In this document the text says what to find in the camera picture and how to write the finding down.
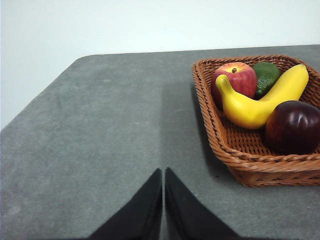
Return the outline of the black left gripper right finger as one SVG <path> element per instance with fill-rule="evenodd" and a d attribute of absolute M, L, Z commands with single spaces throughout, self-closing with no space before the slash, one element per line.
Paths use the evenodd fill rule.
<path fill-rule="evenodd" d="M 165 170 L 165 207 L 183 240 L 233 240 L 238 234 L 207 209 L 171 168 Z"/>

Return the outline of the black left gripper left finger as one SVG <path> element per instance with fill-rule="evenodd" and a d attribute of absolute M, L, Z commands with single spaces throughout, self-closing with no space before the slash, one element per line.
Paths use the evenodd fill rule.
<path fill-rule="evenodd" d="M 90 240 L 157 240 L 162 210 L 162 171 L 158 168 L 131 200 L 88 238 Z"/>

